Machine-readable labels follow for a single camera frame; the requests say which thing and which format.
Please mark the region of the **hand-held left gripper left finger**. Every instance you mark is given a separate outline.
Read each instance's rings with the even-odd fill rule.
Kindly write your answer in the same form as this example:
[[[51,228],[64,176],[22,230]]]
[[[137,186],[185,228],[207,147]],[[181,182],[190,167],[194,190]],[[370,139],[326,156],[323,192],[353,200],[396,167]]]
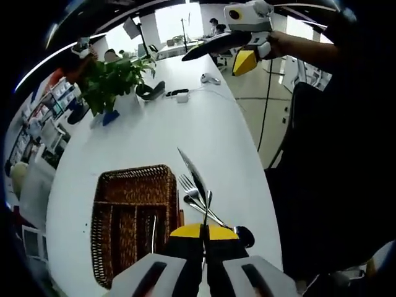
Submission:
[[[162,252],[149,253],[112,282],[110,296],[197,296],[202,281],[201,224],[174,230]]]

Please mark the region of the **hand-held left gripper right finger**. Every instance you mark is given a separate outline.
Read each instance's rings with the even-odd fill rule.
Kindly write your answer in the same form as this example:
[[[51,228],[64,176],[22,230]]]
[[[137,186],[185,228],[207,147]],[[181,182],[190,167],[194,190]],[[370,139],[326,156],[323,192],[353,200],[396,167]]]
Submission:
[[[229,229],[209,225],[205,238],[212,296],[298,296],[295,281],[261,256],[250,256]]]

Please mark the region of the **person's right hand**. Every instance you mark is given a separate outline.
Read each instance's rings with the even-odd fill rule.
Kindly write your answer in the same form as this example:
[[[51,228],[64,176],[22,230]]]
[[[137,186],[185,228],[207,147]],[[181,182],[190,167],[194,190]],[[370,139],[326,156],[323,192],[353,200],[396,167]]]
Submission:
[[[279,31],[272,31],[268,35],[270,43],[270,53],[265,57],[266,60],[282,58],[294,53],[295,38],[292,35]]]

